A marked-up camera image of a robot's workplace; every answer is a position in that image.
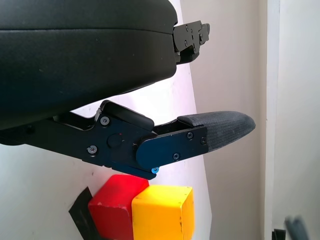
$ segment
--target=white wall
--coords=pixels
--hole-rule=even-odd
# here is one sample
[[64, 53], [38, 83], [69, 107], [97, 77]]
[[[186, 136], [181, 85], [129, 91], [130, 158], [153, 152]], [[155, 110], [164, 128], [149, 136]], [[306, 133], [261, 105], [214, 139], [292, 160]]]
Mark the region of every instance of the white wall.
[[248, 136], [204, 156], [210, 239], [261, 239], [259, 35], [266, 6], [258, 0], [181, 0], [181, 6], [184, 22], [201, 20], [211, 26], [210, 40], [190, 65], [197, 112], [239, 111], [257, 124]]
[[272, 223], [320, 237], [320, 1], [281, 0]]

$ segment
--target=black metal bracket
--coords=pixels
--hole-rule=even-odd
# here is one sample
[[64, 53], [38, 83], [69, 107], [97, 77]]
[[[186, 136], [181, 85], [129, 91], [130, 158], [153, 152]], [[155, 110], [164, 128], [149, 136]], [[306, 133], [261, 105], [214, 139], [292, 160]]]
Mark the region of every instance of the black metal bracket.
[[176, 26], [173, 30], [177, 64], [190, 63], [199, 56], [200, 46], [209, 40], [210, 25], [195, 21]]
[[154, 126], [150, 118], [108, 100], [91, 118], [67, 112], [0, 131], [5, 145], [28, 144], [148, 180], [156, 177], [154, 168], [207, 153], [205, 137], [204, 126], [179, 120]]

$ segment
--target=blue screw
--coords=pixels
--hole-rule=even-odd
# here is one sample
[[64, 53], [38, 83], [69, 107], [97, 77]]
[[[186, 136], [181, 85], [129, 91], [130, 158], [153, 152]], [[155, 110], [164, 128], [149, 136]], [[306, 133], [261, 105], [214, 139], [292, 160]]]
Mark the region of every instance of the blue screw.
[[159, 172], [159, 168], [158, 167], [152, 168], [151, 172], [153, 174], [157, 174]]

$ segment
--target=screw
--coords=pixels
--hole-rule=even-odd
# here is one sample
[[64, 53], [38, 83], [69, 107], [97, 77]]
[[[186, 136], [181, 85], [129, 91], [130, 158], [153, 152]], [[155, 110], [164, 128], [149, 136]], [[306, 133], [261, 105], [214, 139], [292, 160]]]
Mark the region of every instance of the screw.
[[175, 154], [173, 154], [173, 159], [174, 159], [175, 161], [178, 161], [178, 160], [180, 159], [180, 153], [175, 153]]
[[98, 151], [98, 148], [95, 145], [91, 145], [90, 147], [88, 147], [86, 149], [88, 151], [88, 153], [90, 154], [95, 154]]
[[200, 142], [201, 142], [202, 145], [206, 145], [207, 144], [207, 138], [205, 136], [202, 137]]
[[188, 132], [187, 135], [186, 135], [186, 137], [187, 137], [189, 140], [191, 140], [191, 139], [194, 138], [194, 134], [193, 134], [192, 132]]
[[151, 172], [153, 174], [157, 174], [159, 172], [159, 168], [158, 167], [152, 168]]
[[107, 116], [104, 116], [100, 119], [100, 123], [103, 126], [107, 126], [110, 123], [110, 119]]

